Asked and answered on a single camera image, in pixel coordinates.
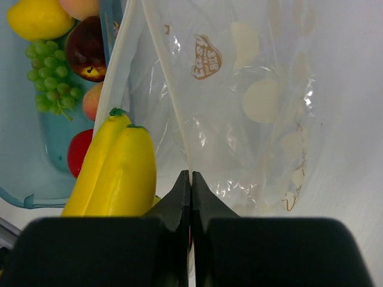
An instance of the transparent plastic bag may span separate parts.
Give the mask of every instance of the transparent plastic bag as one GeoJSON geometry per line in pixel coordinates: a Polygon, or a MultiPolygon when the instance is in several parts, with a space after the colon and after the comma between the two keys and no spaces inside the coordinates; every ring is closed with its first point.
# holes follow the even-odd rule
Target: transparent plastic bag
{"type": "Polygon", "coordinates": [[[137,22],[127,25],[126,8],[110,66],[132,52],[119,44],[125,29],[125,42],[136,45],[123,83],[130,93],[120,100],[123,81],[109,67],[95,128],[112,103],[129,102],[133,121],[153,138],[159,194],[189,168],[240,215],[292,210],[313,116],[309,2],[128,2],[130,15],[147,22],[135,41],[137,22]]]}

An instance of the white surface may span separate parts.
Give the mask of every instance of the white surface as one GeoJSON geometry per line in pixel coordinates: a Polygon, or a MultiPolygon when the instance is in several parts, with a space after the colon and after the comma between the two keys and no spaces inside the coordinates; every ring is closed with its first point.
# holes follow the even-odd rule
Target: white surface
{"type": "Polygon", "coordinates": [[[317,3],[313,132],[320,154],[291,215],[344,222],[383,286],[383,2],[317,3]]]}
{"type": "Polygon", "coordinates": [[[24,229],[34,219],[59,216],[61,211],[61,208],[22,209],[0,199],[0,217],[19,229],[24,229]]]}

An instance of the red apple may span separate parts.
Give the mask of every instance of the red apple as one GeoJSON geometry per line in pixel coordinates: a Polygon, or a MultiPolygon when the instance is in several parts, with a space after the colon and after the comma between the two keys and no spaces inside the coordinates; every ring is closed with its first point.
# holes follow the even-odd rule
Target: red apple
{"type": "Polygon", "coordinates": [[[80,174],[86,152],[92,141],[92,136],[93,129],[85,130],[76,135],[69,144],[67,155],[68,167],[75,178],[80,174]]]}
{"type": "Polygon", "coordinates": [[[66,40],[65,55],[80,77],[92,82],[104,80],[107,67],[99,17],[88,17],[73,29],[66,40]]]}

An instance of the banana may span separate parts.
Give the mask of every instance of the banana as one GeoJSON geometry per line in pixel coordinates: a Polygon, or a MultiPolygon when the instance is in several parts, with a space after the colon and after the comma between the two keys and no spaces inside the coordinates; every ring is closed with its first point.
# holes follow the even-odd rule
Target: banana
{"type": "Polygon", "coordinates": [[[84,216],[141,216],[154,204],[156,180],[149,132],[130,124],[114,141],[84,216]]]}
{"type": "Polygon", "coordinates": [[[130,119],[124,114],[123,110],[112,109],[110,116],[105,120],[90,143],[81,172],[72,195],[61,214],[62,216],[84,215],[102,165],[114,141],[128,124],[130,124],[130,119]]]}

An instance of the fruit basket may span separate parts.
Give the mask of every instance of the fruit basket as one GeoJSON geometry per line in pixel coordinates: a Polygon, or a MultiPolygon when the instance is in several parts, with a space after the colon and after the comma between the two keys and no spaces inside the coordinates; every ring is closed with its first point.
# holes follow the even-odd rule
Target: fruit basket
{"type": "MultiPolygon", "coordinates": [[[[29,42],[10,28],[7,10],[17,3],[0,3],[4,101],[0,116],[0,197],[27,209],[63,207],[75,184],[67,163],[68,146],[75,135],[93,128],[94,122],[81,103],[83,94],[96,83],[69,68],[64,53],[69,32],[54,41],[29,42]]],[[[13,23],[16,29],[22,25],[17,19],[20,16],[13,23]]]]}

